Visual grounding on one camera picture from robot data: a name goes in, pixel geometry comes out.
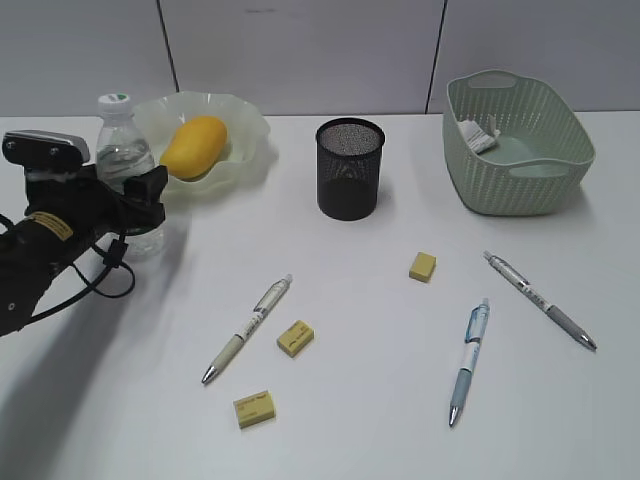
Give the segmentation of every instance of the pen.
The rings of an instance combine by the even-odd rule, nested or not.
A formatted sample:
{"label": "pen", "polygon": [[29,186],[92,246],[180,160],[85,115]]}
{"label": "pen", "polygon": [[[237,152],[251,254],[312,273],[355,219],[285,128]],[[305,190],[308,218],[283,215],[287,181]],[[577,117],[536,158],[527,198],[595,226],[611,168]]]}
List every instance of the pen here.
{"label": "pen", "polygon": [[269,312],[273,309],[278,300],[289,289],[289,285],[293,281],[291,275],[287,275],[282,280],[271,285],[271,288],[267,290],[267,293],[260,299],[258,304],[253,309],[251,320],[245,325],[245,327],[236,333],[231,340],[227,342],[222,351],[216,358],[213,359],[209,368],[202,377],[202,383],[204,385],[211,382],[216,378],[222,370],[225,369],[229,362],[236,356],[240,349],[244,346],[245,342],[249,340],[249,337],[253,334],[256,328],[262,323]]}
{"label": "pen", "polygon": [[451,403],[449,404],[449,427],[451,428],[458,422],[464,404],[467,401],[471,378],[476,368],[482,337],[484,337],[484,331],[487,328],[488,321],[489,299],[484,298],[482,303],[471,311],[469,326],[467,327],[467,333],[464,337],[465,348],[462,366],[460,370],[458,370],[456,386],[453,389]]}
{"label": "pen", "polygon": [[515,268],[500,257],[492,255],[486,250],[484,252],[484,258],[487,259],[489,265],[495,268],[511,285],[520,290],[525,297],[537,305],[538,308],[547,315],[547,317],[571,335],[576,342],[580,343],[592,352],[596,351],[598,347],[596,342],[593,341],[593,338],[591,338],[587,332],[571,320],[562,310],[542,298],[542,296],[531,287],[529,281],[520,275]]}

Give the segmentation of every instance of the plastic bottle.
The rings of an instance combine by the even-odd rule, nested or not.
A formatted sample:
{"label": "plastic bottle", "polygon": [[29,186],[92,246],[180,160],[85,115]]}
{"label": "plastic bottle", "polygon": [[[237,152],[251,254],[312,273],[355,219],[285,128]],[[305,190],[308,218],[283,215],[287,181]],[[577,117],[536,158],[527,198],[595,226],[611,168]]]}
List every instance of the plastic bottle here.
{"label": "plastic bottle", "polygon": [[[124,193],[124,181],[152,170],[156,162],[149,144],[133,123],[131,99],[124,93],[103,95],[98,111],[104,120],[96,147],[98,178],[118,193]],[[127,257],[138,259],[159,251],[164,243],[162,228],[127,237]]]}

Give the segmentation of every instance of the white table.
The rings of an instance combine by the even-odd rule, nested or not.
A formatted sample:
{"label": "white table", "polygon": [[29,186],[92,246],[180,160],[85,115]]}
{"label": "white table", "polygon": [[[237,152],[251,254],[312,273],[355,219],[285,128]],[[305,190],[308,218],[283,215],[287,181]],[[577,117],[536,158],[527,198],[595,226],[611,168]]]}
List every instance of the white table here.
{"label": "white table", "polygon": [[[0,339],[0,478],[635,478],[640,113],[580,115],[596,162],[570,206],[540,218],[462,206],[440,116],[370,118],[387,143],[367,219],[334,221],[316,206],[314,133],[326,119],[270,118],[277,159],[227,195],[170,203],[168,252],[139,267],[133,296],[91,296]],[[0,120],[2,131],[68,132],[89,145],[99,126]],[[3,213],[21,218],[21,169],[0,162],[0,182]],[[484,249],[573,316],[598,352],[493,271]],[[417,251],[438,257],[429,284],[407,276]],[[288,272],[289,293],[203,388],[213,356]],[[41,307],[80,286],[66,272]],[[463,335],[483,296],[491,319],[450,431]],[[275,341],[297,319],[316,339],[292,360]],[[277,418],[240,431],[233,400],[264,389]]]}

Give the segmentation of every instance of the woven basket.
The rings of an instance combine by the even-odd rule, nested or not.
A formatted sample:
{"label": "woven basket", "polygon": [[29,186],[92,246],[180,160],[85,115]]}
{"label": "woven basket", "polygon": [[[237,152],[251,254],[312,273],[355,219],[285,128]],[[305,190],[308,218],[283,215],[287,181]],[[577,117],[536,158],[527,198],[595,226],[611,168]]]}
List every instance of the woven basket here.
{"label": "woven basket", "polygon": [[[487,215],[542,215],[557,210],[578,187],[595,156],[568,105],[546,83],[490,70],[447,85],[442,124],[445,158],[462,202]],[[473,152],[458,121],[489,132],[496,117],[498,146]]]}

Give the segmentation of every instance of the pen holder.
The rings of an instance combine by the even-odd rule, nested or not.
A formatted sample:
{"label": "pen holder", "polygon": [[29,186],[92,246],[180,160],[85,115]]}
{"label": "pen holder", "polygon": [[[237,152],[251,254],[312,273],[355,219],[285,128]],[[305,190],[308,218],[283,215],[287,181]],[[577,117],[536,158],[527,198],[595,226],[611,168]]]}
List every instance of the pen holder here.
{"label": "pen holder", "polygon": [[384,133],[359,118],[338,118],[316,133],[318,206],[331,218],[359,220],[378,201]]}

